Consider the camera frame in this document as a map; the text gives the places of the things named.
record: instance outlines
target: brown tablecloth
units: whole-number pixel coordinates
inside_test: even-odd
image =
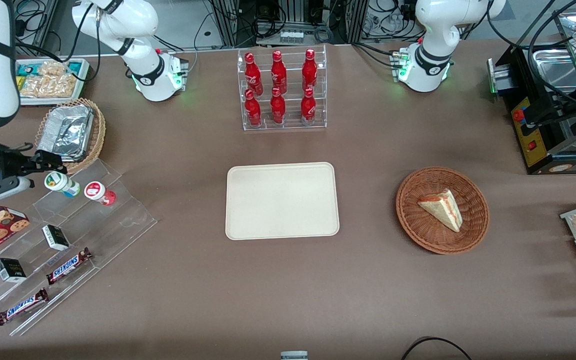
[[[236,51],[201,53],[187,91],[161,103],[103,57],[84,91],[107,121],[101,158],[159,223],[26,335],[0,328],[0,359],[385,360],[428,335],[475,359],[576,359],[576,248],[558,217],[576,208],[576,175],[526,175],[488,90],[486,59],[505,48],[464,41],[441,87],[416,93],[356,48],[328,46],[329,127],[273,134],[242,130]],[[46,111],[22,109],[0,142],[34,139]],[[339,233],[229,240],[228,170],[297,162],[334,166]],[[400,227],[396,189],[426,166],[486,196],[490,229],[473,251],[434,255]],[[45,192],[2,203],[22,210]]]

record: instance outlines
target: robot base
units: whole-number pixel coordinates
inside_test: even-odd
[[[135,76],[132,77],[137,90],[150,101],[164,101],[175,93],[186,90],[188,62],[182,63],[181,59],[170,54],[160,54],[160,57],[164,60],[164,71],[152,85],[140,86]]]
[[[426,70],[415,59],[414,54],[418,47],[419,44],[414,43],[409,47],[402,47],[399,50],[398,57],[390,56],[391,65],[402,66],[402,68],[392,69],[392,77],[395,82],[402,82],[414,91],[431,92],[437,89],[439,84],[446,79],[450,64],[446,65],[443,71],[440,70],[435,75],[428,75]]]

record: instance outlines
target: coca-cola bottle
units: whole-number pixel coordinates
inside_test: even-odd
[[[246,96],[244,107],[246,108],[246,114],[250,126],[258,128],[261,126],[261,107],[259,106],[259,102],[256,100],[255,94],[251,89],[246,89],[244,94]]]
[[[317,102],[313,98],[313,88],[308,87],[303,92],[301,100],[301,123],[305,126],[311,126],[315,122],[315,107]]]
[[[278,86],[272,88],[270,108],[272,109],[272,121],[277,125],[282,125],[286,120],[286,101],[284,100],[281,89]]]
[[[255,96],[261,96],[264,93],[264,86],[261,84],[261,71],[255,63],[255,57],[252,52],[247,52],[244,55],[246,60],[246,82],[248,88],[254,91]]]
[[[288,91],[288,76],[286,76],[286,65],[282,61],[282,52],[272,51],[272,86],[278,87],[282,94]]]
[[[301,68],[301,75],[303,91],[306,91],[308,87],[315,89],[315,85],[317,85],[317,63],[315,62],[315,50],[312,48],[306,50],[306,61],[304,61]]]

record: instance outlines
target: red lid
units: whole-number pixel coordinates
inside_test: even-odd
[[[244,59],[246,60],[246,64],[252,64],[255,62],[255,56],[252,54],[252,52],[247,52],[244,55]]]
[[[512,112],[512,120],[517,121],[517,123],[524,120],[525,118],[526,116],[524,115],[524,110],[522,109],[517,109]]]
[[[101,191],[101,182],[93,181],[86,185],[84,192],[87,196],[96,196]]]

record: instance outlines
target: clear acrylic shelf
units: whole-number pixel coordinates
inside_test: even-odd
[[[144,205],[132,197],[119,177],[99,159],[72,176],[82,187],[95,180],[105,184],[117,195],[111,206],[91,201],[83,193],[69,198],[51,191],[24,211],[31,221],[30,226],[21,236],[0,246],[0,258],[19,260],[27,278],[19,283],[4,282],[0,278],[0,312],[33,296],[41,288],[46,288],[50,301],[14,317],[0,326],[2,331],[11,336],[28,331],[157,223]],[[46,224],[61,228],[70,243],[68,250],[48,247],[42,232]],[[88,248],[93,257],[49,285],[46,275],[84,248]]]
[[[315,121],[311,126],[302,124],[302,98],[304,98],[304,89],[302,88],[302,66],[306,59],[306,50],[315,50],[315,62],[317,63],[317,84],[313,89],[313,97],[317,102],[315,108]],[[262,131],[262,130],[286,130],[286,129],[309,129],[309,128],[326,128],[328,125],[327,112],[327,55],[324,45],[318,46],[296,46],[282,47],[281,57],[286,65],[288,75],[287,92],[283,95],[286,102],[286,119],[282,125],[276,124],[272,120],[272,110],[270,109],[270,99],[272,98],[273,82],[270,75],[270,69],[273,66],[272,48],[251,48],[239,50],[237,53],[237,78],[239,87],[239,102],[241,103],[242,125],[245,131]],[[246,53],[254,54],[254,62],[261,71],[261,84],[263,85],[263,94],[256,98],[261,106],[261,126],[252,127],[246,114],[244,92],[248,88],[246,82],[246,62],[243,57]]]

